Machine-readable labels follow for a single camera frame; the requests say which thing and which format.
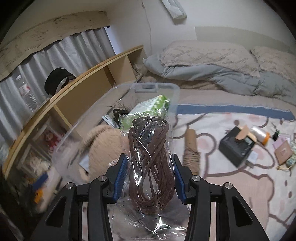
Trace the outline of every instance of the blue stripe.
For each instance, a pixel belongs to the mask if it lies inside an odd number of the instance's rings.
[[[216,113],[216,112],[230,112],[230,113],[249,113],[254,115],[263,115],[269,118],[284,119],[287,121],[295,120],[295,116],[289,110],[279,110],[274,108],[267,108],[265,106],[239,106],[239,105],[194,105],[194,104],[180,104],[177,108],[177,115],[179,114],[201,114],[201,113]]]

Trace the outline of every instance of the black hair accessory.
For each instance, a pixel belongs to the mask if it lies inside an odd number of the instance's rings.
[[[114,115],[114,118],[113,120],[116,122],[116,124],[118,124],[118,126],[120,127],[120,123],[119,123],[119,115],[121,114],[128,114],[129,111],[127,109],[114,109],[113,110],[113,115]]]
[[[47,94],[51,94],[52,96],[54,96],[57,92],[58,86],[65,78],[67,78],[67,79],[63,83],[61,89],[63,89],[69,83],[70,80],[76,79],[76,77],[64,68],[54,69],[49,74],[49,76],[47,77],[47,79],[45,81],[45,84],[44,84],[45,92]]]
[[[279,130],[276,130],[276,132],[272,135],[272,139],[276,141],[278,137],[279,137]]]

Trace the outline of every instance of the plastic bag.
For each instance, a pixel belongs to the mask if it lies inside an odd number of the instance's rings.
[[[186,234],[189,210],[175,192],[172,130],[166,110],[158,113],[158,117],[120,115],[123,148],[130,159],[123,193],[113,209],[112,229],[125,239]]]

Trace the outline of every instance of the clear plastic container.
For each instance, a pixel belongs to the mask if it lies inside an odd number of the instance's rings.
[[[102,116],[111,118],[115,108],[133,109],[138,103],[159,95],[170,100],[168,118],[174,125],[179,101],[180,88],[171,83],[134,83],[118,85],[94,103],[69,130],[52,155],[52,163],[65,182],[81,185],[89,182],[79,163],[87,158],[87,153],[79,154],[82,139],[95,126],[104,123]]]

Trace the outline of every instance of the headboard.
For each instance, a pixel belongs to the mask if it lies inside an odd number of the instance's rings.
[[[195,27],[198,41],[228,42],[244,46],[247,50],[255,46],[266,46],[289,52],[290,47],[279,40],[253,31],[231,27]]]

